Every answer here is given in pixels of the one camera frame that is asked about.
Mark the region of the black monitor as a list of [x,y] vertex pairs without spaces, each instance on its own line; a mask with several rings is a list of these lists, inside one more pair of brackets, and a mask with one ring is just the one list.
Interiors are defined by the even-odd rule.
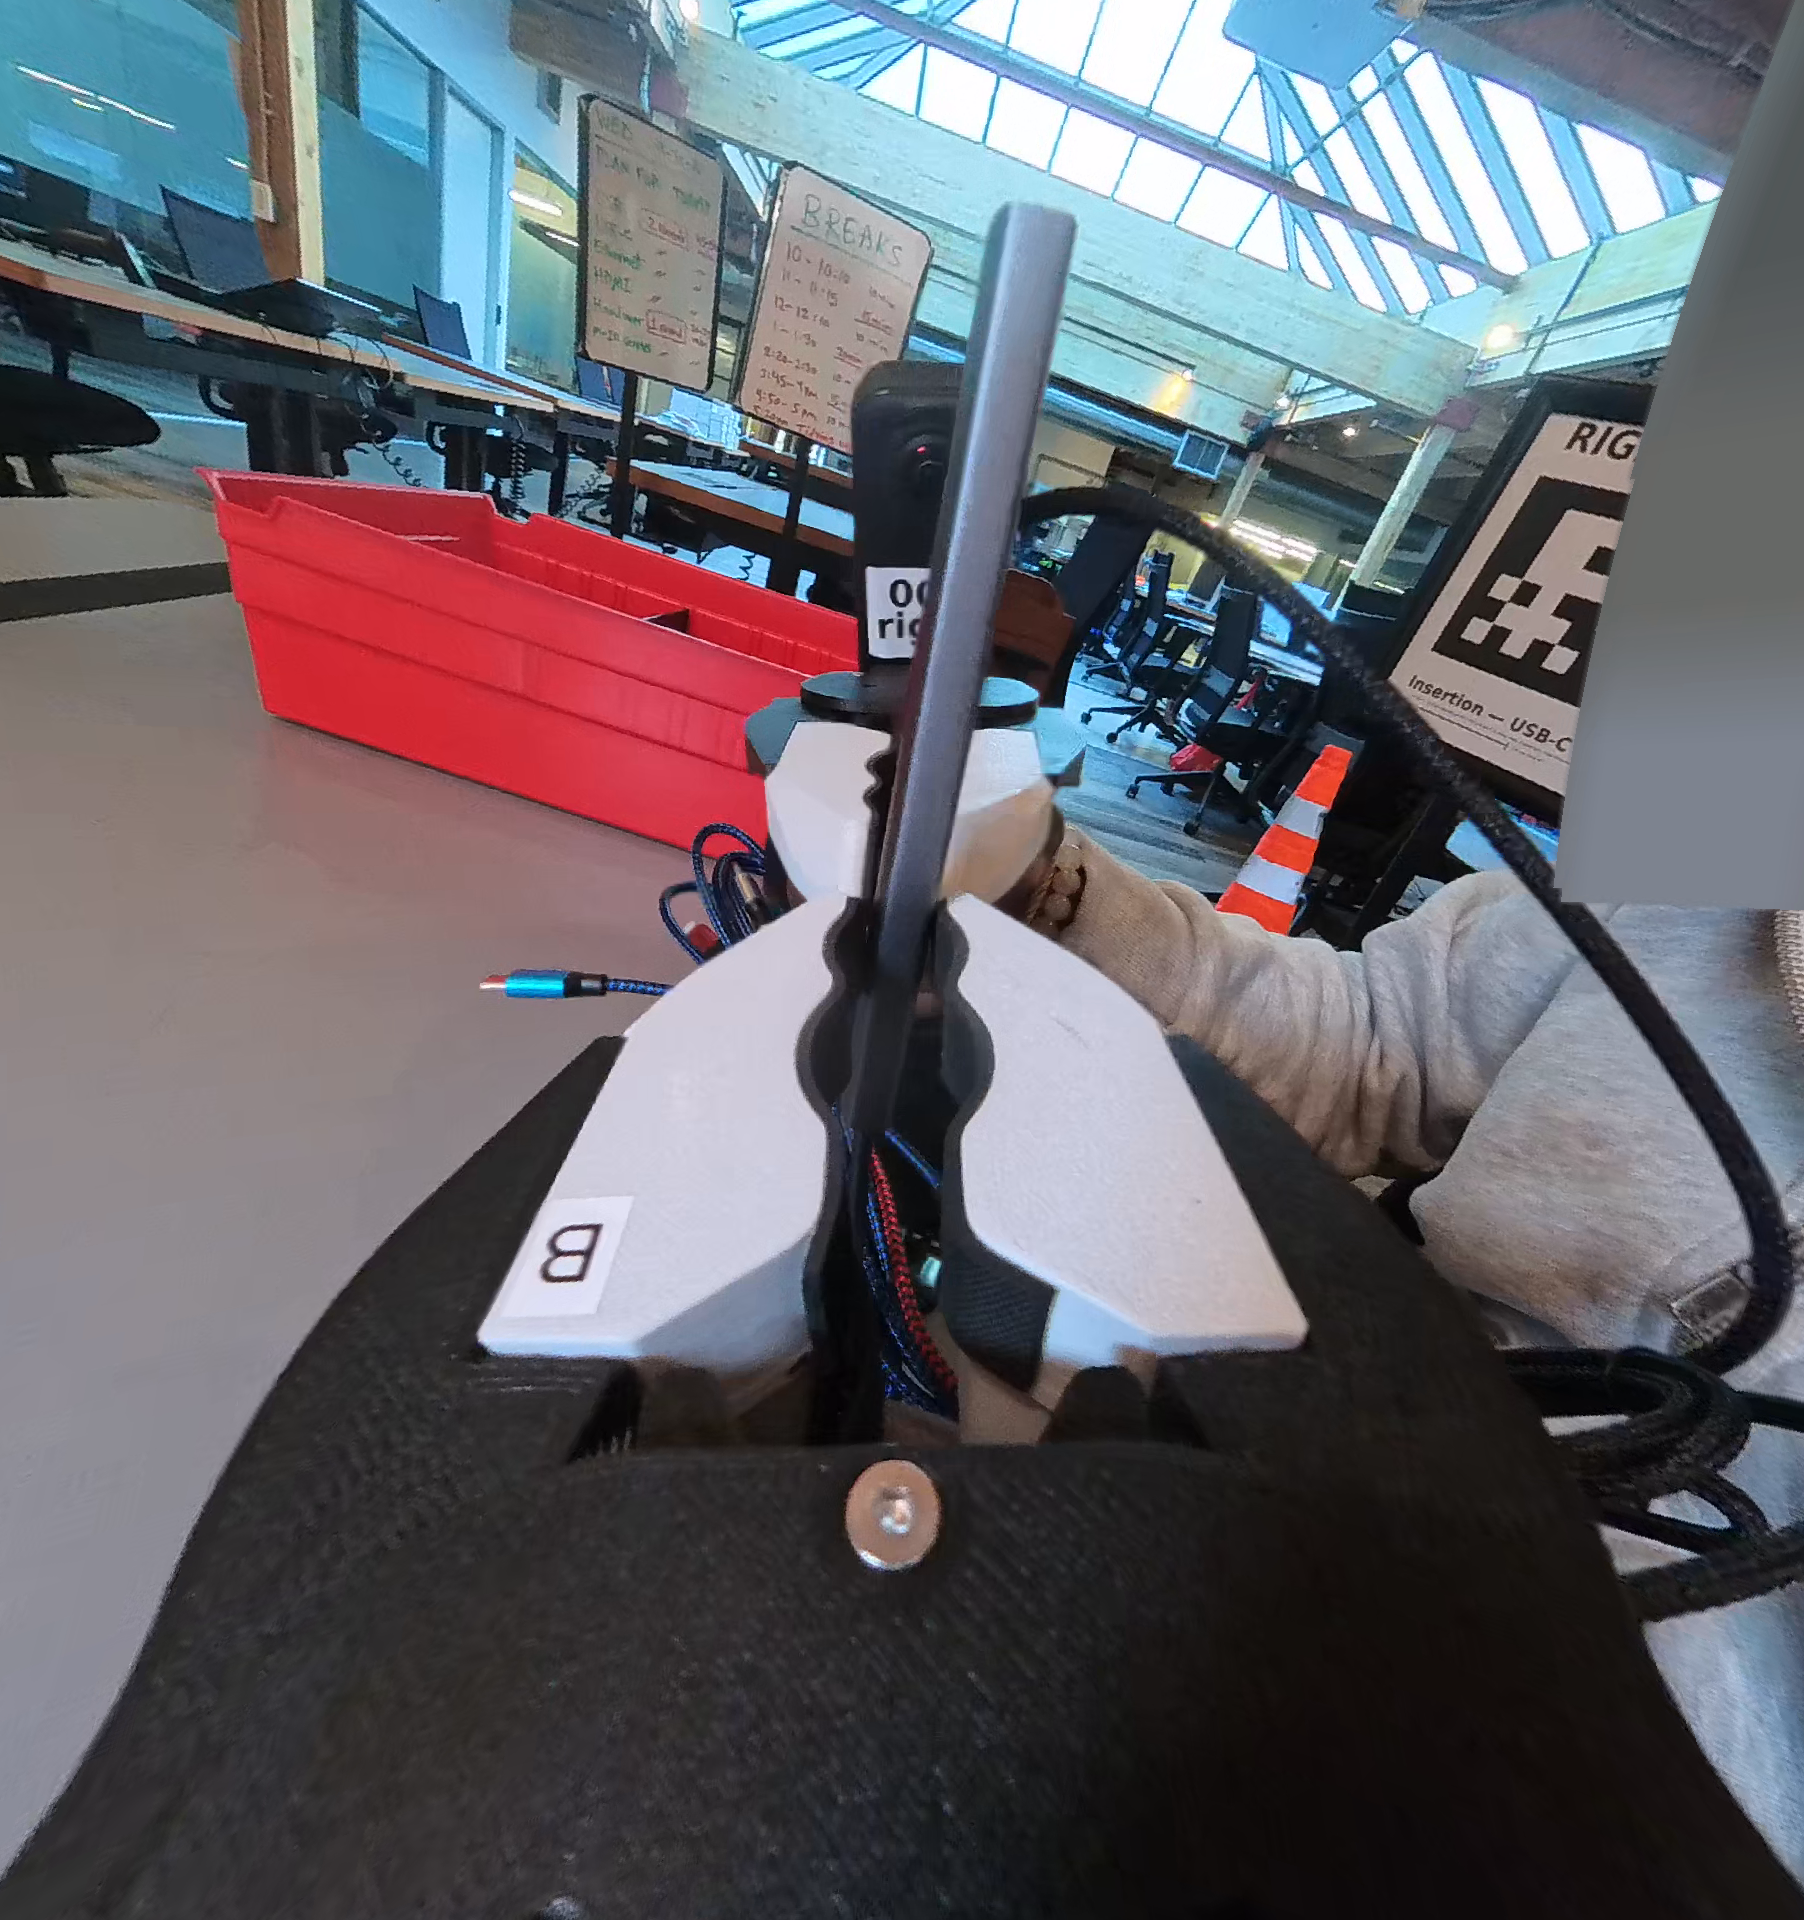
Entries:
[[274,285],[252,218],[220,211],[168,185],[161,193],[185,274],[195,286],[208,293],[253,293]]

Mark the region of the red plastic bin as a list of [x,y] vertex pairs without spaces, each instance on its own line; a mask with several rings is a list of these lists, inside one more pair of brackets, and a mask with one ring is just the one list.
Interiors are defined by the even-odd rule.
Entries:
[[202,472],[267,713],[684,850],[766,830],[746,720],[859,622],[480,493]]

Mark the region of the ceiling projector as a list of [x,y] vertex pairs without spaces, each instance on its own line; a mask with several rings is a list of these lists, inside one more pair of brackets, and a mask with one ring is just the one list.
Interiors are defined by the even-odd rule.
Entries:
[[1414,22],[1380,2],[1241,0],[1228,6],[1222,30],[1257,60],[1339,88],[1407,37]]

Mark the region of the row of black office chairs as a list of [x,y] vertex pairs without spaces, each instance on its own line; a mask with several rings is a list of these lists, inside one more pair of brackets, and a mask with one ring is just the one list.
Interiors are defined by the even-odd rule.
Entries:
[[1182,799],[1181,830],[1253,827],[1322,686],[1322,659],[1239,562],[1149,540],[1093,618],[1066,700],[1129,769],[1125,796]]

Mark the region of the black office chair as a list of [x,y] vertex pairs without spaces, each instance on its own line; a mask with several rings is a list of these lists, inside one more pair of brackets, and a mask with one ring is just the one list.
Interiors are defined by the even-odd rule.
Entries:
[[52,371],[0,365],[0,497],[67,497],[56,457],[158,439],[161,424],[124,397]]

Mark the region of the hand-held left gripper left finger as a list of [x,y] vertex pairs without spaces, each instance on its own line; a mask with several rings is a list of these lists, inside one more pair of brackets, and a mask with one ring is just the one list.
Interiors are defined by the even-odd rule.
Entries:
[[818,1387],[804,1270],[835,1127],[801,1063],[850,910],[808,900],[631,1021],[483,1316],[487,1357],[692,1366],[740,1405]]

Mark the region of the person's right forearm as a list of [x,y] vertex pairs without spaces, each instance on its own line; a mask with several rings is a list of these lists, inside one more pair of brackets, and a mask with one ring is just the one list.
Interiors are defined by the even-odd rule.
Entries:
[[1024,923],[1131,995],[1167,1037],[1193,1041],[1335,1172],[1425,1176],[1449,1127],[1424,1112],[1401,1019],[1368,964],[1222,915],[1200,894],[1136,874],[1061,827]]

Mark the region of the handwritten whiteboard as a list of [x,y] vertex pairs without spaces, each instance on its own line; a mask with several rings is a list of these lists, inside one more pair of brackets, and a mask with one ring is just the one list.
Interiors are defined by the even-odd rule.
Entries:
[[735,406],[837,452],[868,369],[904,355],[932,238],[848,186],[785,164],[745,333]]
[[722,159],[591,96],[578,164],[578,355],[705,394],[718,373]]

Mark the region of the black white tag sign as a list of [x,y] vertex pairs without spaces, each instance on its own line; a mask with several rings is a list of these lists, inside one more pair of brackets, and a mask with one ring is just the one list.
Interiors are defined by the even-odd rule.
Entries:
[[1652,397],[1641,380],[1543,377],[1399,622],[1393,686],[1551,827]]

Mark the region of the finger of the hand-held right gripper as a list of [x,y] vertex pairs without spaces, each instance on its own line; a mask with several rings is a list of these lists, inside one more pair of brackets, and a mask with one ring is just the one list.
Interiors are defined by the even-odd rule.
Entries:
[[1053,786],[1036,736],[972,736],[944,857],[944,900],[1004,900],[1050,841]]
[[793,728],[766,776],[770,848],[789,907],[866,900],[881,850],[878,728]]

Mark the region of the wooden office desk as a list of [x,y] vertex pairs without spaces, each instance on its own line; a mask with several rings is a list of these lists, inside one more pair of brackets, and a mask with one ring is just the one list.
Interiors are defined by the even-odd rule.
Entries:
[[122,234],[39,230],[0,219],[0,303],[68,359],[175,371],[246,434],[262,472],[340,478],[353,449],[429,445],[454,493],[493,493],[526,514],[531,474],[558,514],[569,480],[572,397],[511,383],[420,343],[349,325],[379,313],[301,283],[231,304],[164,274]]

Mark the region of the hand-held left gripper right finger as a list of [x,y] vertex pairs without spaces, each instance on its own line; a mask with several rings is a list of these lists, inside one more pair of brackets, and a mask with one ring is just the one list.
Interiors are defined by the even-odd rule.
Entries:
[[937,917],[937,1316],[969,1443],[1029,1443],[1080,1373],[1287,1353],[1308,1319],[1157,1021],[962,898]]

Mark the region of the orange traffic cone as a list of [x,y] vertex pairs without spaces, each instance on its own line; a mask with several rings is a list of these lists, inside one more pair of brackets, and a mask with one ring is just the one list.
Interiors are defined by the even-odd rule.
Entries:
[[1219,914],[1289,937],[1299,917],[1303,886],[1316,869],[1322,829],[1344,786],[1353,749],[1323,745],[1282,802],[1237,879],[1221,895]]

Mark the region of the dark grey usb hub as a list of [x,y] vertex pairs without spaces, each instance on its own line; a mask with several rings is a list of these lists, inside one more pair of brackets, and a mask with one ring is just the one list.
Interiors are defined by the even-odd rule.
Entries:
[[856,1246],[866,1148],[890,1124],[906,1065],[1072,243],[1074,219],[1040,204],[1004,206],[988,230],[932,591],[878,794],[874,888],[842,926],[845,1081],[821,1251],[804,1280],[816,1357],[808,1438],[826,1445],[884,1430],[881,1315]]

